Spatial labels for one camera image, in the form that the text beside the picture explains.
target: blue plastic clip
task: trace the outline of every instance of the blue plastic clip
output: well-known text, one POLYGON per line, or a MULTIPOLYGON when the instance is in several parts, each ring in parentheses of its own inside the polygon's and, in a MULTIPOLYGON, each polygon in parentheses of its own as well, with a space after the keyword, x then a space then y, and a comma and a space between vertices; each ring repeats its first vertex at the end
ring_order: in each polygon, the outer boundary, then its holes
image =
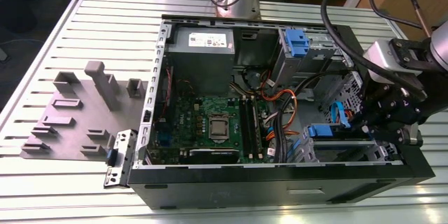
POLYGON ((286 39, 295 58, 306 57, 310 50, 310 40, 303 30, 287 29, 286 39))
POLYGON ((346 128, 353 127, 349 123, 349 118, 347 118, 346 112, 345 112, 345 105, 343 105, 342 102, 334 102, 334 104, 331 105, 331 121, 333 121, 333 123, 337 122, 338 114, 339 114, 341 122, 345 125, 345 127, 346 128))

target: metal bracket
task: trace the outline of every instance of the metal bracket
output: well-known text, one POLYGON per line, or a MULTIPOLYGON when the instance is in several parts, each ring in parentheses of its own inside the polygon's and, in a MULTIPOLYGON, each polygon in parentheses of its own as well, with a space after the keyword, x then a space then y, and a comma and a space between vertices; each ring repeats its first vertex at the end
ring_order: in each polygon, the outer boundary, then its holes
POLYGON ((115 140, 114 148, 107 153, 107 174, 105 189, 130 188, 129 177, 133 166, 133 157, 138 133, 134 130, 121 131, 115 140))

